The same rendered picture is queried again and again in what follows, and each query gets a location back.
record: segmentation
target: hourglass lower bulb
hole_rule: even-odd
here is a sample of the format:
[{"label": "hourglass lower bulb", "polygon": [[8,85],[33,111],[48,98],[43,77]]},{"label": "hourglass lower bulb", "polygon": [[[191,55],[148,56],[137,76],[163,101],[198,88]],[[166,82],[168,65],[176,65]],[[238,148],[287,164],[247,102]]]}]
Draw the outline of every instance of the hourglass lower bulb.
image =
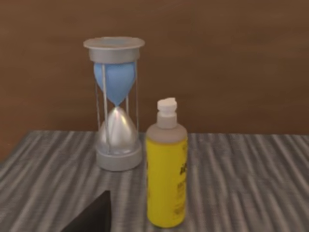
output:
[{"label": "hourglass lower bulb", "polygon": [[[128,115],[128,94],[137,78],[136,60],[143,45],[143,40],[130,37],[103,37],[84,42],[95,63],[95,78],[104,98],[105,121],[96,141],[97,163],[109,171],[129,170],[142,160],[138,130]],[[107,99],[115,105],[109,113]],[[124,100],[126,111],[119,106]]]}]

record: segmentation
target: bottle body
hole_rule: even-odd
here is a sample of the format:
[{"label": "bottle body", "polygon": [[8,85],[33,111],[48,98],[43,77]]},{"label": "bottle body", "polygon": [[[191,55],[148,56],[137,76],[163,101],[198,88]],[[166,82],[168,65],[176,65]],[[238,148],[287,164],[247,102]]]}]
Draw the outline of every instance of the bottle body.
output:
[{"label": "bottle body", "polygon": [[179,225],[185,218],[187,131],[152,125],[146,133],[147,217],[161,228]]}]

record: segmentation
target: bottle neck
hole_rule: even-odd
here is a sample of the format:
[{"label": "bottle neck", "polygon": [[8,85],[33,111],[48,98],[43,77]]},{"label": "bottle neck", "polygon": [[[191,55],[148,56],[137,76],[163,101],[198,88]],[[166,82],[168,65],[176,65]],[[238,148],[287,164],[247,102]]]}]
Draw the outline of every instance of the bottle neck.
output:
[{"label": "bottle neck", "polygon": [[173,113],[170,115],[164,115],[158,112],[156,117],[156,124],[162,129],[172,129],[177,126],[177,114]]}]

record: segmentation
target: brown wall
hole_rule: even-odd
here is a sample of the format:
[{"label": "brown wall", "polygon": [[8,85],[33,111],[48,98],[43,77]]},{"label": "brown wall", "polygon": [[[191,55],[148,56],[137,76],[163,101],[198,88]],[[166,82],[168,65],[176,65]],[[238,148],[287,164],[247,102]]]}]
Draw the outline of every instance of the brown wall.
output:
[{"label": "brown wall", "polygon": [[305,0],[1,0],[0,154],[27,130],[95,130],[83,41],[136,36],[140,123],[175,96],[190,132],[309,133]]}]

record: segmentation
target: bottle shoulder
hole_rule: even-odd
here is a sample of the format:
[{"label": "bottle shoulder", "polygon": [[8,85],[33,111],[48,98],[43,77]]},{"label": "bottle shoulder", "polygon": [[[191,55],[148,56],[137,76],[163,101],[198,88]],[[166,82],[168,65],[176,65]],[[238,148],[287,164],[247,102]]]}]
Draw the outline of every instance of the bottle shoulder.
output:
[{"label": "bottle shoulder", "polygon": [[186,128],[177,124],[172,129],[162,129],[157,124],[151,125],[147,132],[146,137],[154,142],[162,144],[173,144],[185,140],[188,137]]}]

